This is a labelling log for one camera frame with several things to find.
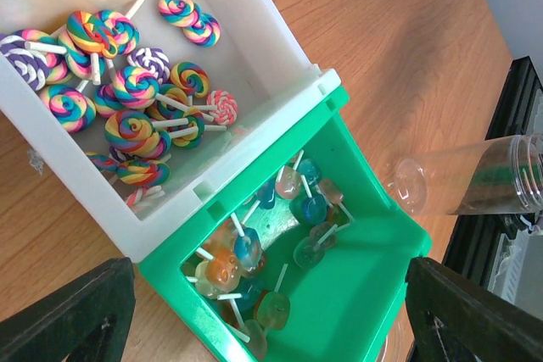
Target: green tray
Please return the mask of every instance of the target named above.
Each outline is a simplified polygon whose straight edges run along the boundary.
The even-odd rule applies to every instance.
[[[243,215],[242,203],[274,176],[301,148],[322,173],[344,192],[344,205],[356,222],[338,234],[338,244],[314,269],[294,263],[294,246],[309,234],[277,200],[277,220],[251,217],[248,226],[261,236],[268,264],[261,274],[281,286],[291,302],[282,331],[269,331],[265,361],[373,362],[397,316],[405,294],[410,259],[428,253],[424,229],[385,193],[339,115],[348,101],[339,87],[218,192],[141,264],[139,270],[204,345],[223,361],[255,359],[181,273],[182,264],[231,212]]]

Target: lollipop stick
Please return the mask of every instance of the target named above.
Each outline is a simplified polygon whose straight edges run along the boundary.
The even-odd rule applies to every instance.
[[[198,133],[198,127],[193,126],[188,129],[182,129],[180,131],[170,131],[168,134],[172,139],[177,139],[178,137],[192,135],[193,133]]]
[[[157,120],[153,122],[153,127],[155,129],[164,129],[166,127],[181,126],[181,125],[188,125],[188,119],[181,118],[181,119]]]
[[[311,194],[311,189],[309,188],[309,184],[307,183],[307,179],[305,178],[305,175],[302,174],[301,179],[302,179],[302,184],[304,184],[305,193],[307,194],[307,197],[313,198],[313,194]]]
[[[235,300],[236,298],[242,298],[243,294],[239,292],[230,292],[228,294],[219,294],[217,300]]]
[[[76,87],[76,90],[79,92],[79,93],[82,93],[83,90],[85,89],[85,86],[88,85],[88,81],[87,80],[83,80],[79,83],[79,85]]]
[[[204,129],[206,131],[225,131],[227,127],[223,125],[205,125]]]
[[[296,158],[296,161],[294,162],[294,165],[292,166],[292,170],[296,171],[299,166],[299,162],[302,161],[302,156],[304,155],[304,150],[300,150],[298,153],[298,157]]]
[[[115,77],[117,76],[117,71],[115,71],[115,66],[113,65],[113,60],[111,60],[109,58],[106,58],[105,59],[105,64],[108,67],[109,78],[111,78],[111,80],[114,81]]]
[[[239,236],[244,237],[244,236],[245,236],[245,232],[244,232],[243,227],[242,227],[241,224],[239,223],[238,216],[237,216],[235,213],[232,212],[232,214],[230,215],[230,219],[232,220],[234,226],[236,226],[236,229],[238,230]]]
[[[25,42],[27,50],[41,51],[42,53],[66,54],[66,47],[45,44],[44,42]]]
[[[97,53],[91,53],[92,83],[100,85],[100,62]]]
[[[244,334],[243,332],[241,332],[240,330],[237,330],[236,328],[234,328],[233,326],[231,326],[230,324],[226,324],[228,326],[228,328],[230,328],[232,330],[232,332],[234,334],[236,334],[238,336],[239,339],[241,339],[244,343],[250,343],[251,342],[251,337],[249,335],[246,335]]]
[[[196,253],[202,256],[204,259],[213,260],[215,258],[215,256],[213,256],[207,250],[202,249],[202,248],[196,249]]]
[[[345,215],[347,215],[347,218],[349,218],[350,222],[355,222],[355,217],[352,215],[351,212],[343,205],[343,203],[339,203],[338,206],[345,212]]]
[[[283,279],[285,278],[285,273],[287,272],[288,263],[285,263],[283,265],[283,268],[281,269],[281,273],[279,273],[279,278],[277,279],[277,283],[275,284],[275,288],[273,289],[274,292],[278,292],[281,288],[281,285],[283,284]]]
[[[234,312],[234,315],[236,316],[236,320],[238,321],[239,327],[244,329],[245,328],[244,319],[241,318],[241,314],[239,313],[239,308],[238,308],[238,305],[236,304],[236,300],[231,298],[228,301],[230,302],[230,305],[232,306],[232,311]]]
[[[136,2],[134,2],[134,4],[128,9],[125,16],[128,19],[131,19],[132,17],[134,17],[134,14],[136,14],[139,8],[142,7],[143,2],[145,2],[145,0],[136,0]]]
[[[319,246],[321,246],[322,243],[323,243],[324,241],[326,241],[326,240],[328,239],[328,237],[329,237],[330,235],[332,235],[337,229],[338,229],[338,224],[335,224],[335,225],[332,226],[330,229],[328,229],[328,230],[326,231],[326,233],[325,233],[324,235],[321,236],[321,239],[319,239],[318,241],[316,241],[316,243],[317,243]]]
[[[241,223],[245,225],[245,222],[250,218],[250,216],[256,211],[258,206],[260,205],[260,200],[257,199],[253,205],[251,205],[251,208],[249,208],[249,211],[247,211],[247,214],[245,214],[244,218],[241,220]]]

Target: wooden surface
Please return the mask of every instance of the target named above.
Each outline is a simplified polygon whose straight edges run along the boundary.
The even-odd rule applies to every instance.
[[[482,140],[511,57],[485,0],[275,0],[311,61],[351,95],[342,115],[383,184],[403,155]],[[0,319],[120,253],[0,118]],[[453,217],[418,219],[442,259]],[[138,276],[130,361],[214,360]],[[403,315],[400,360],[411,346]]]

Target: white plastic bin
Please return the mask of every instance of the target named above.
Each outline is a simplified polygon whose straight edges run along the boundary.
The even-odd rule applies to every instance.
[[[0,9],[8,17],[0,22],[0,31],[44,29],[75,9],[123,12],[127,1],[44,0],[42,4],[50,7],[36,13],[36,0],[2,0]],[[214,47],[197,47],[180,29],[168,25],[158,13],[158,0],[147,0],[133,18],[141,33],[140,47],[162,48],[172,65],[181,61],[200,65],[213,89],[235,96],[238,121],[228,132],[205,134],[194,150],[172,147],[171,178],[163,185],[164,197],[137,214],[124,203],[134,188],[120,182],[112,187],[84,154],[107,154],[105,121],[98,118],[90,129],[71,136],[0,56],[0,109],[136,263],[340,84],[335,71],[322,73],[309,61],[272,0],[194,1],[221,23],[221,39]],[[33,8],[18,4],[21,2]],[[126,59],[118,57],[117,69],[124,65]],[[94,89],[89,85],[85,93],[91,96]]]

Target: purple and white swirl lollipop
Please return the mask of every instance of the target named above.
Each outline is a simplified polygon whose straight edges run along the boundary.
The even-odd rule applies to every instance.
[[[0,34],[0,53],[8,59],[34,91],[45,86],[45,80],[51,73],[48,62],[39,51],[25,49],[23,37]]]
[[[126,61],[132,67],[151,71],[159,84],[170,78],[170,60],[160,48],[139,48],[132,51]]]

